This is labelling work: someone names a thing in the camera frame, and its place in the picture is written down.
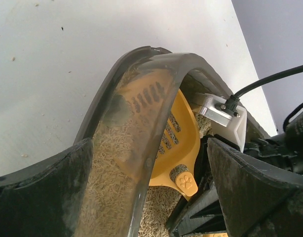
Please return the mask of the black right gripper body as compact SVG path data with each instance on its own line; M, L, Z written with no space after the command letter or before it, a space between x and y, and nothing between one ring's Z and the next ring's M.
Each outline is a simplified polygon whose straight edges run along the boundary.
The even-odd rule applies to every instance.
M279 168L299 168L300 166L295 152L270 140L255 139L247 142L243 153Z

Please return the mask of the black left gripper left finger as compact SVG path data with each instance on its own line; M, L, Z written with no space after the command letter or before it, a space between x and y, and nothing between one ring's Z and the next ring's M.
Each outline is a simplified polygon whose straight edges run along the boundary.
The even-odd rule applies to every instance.
M90 138L0 177L0 237L72 237L93 158Z

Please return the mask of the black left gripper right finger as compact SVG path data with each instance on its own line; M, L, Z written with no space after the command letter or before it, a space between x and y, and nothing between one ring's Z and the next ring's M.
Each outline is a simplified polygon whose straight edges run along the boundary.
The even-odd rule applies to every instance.
M207 153L230 237L303 237L303 176L216 138Z

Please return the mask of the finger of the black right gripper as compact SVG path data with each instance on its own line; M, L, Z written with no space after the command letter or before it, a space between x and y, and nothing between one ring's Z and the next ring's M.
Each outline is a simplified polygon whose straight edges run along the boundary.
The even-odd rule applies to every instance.
M200 149L194 165L194 178L198 186L198 191L192 196L193 198L209 190L214 183L207 153L209 138L213 138L213 136L205 135L200 139Z
M165 227L170 235L224 234L226 226L214 182L201 183L190 200L180 198Z

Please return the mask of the yellow plastic litter scoop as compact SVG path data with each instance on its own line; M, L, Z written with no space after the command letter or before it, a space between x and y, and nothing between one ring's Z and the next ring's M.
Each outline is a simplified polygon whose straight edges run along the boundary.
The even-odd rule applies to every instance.
M121 87L120 94L143 128L151 128L156 110L164 102L167 85L168 82L159 76L144 75ZM195 116L185 96L178 90L161 137L149 185L173 188L189 200L198 191L194 164L199 147Z

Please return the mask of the dark translucent litter box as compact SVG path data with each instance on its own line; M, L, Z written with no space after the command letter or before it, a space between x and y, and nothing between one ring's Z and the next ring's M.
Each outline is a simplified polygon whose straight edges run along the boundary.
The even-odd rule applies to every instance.
M156 110L151 128L139 125L132 111L124 125L105 125L103 119L113 96L120 94L122 86L144 75L159 76L168 82L164 102ZM124 54L113 65L78 132L78 138L93 139L94 155L76 237L148 237L156 231L165 236L163 218L183 196L173 188L150 186L149 182L178 90L189 106L196 93L224 99L231 95L231 89L210 64L193 53L143 46ZM200 139L212 133L211 121L191 111Z

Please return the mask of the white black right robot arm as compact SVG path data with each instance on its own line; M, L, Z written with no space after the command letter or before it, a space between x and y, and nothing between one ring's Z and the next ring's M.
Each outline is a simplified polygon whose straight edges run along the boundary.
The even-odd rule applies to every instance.
M181 198L166 222L172 237L303 237L303 103L283 133L240 152L218 136L200 140L198 192Z

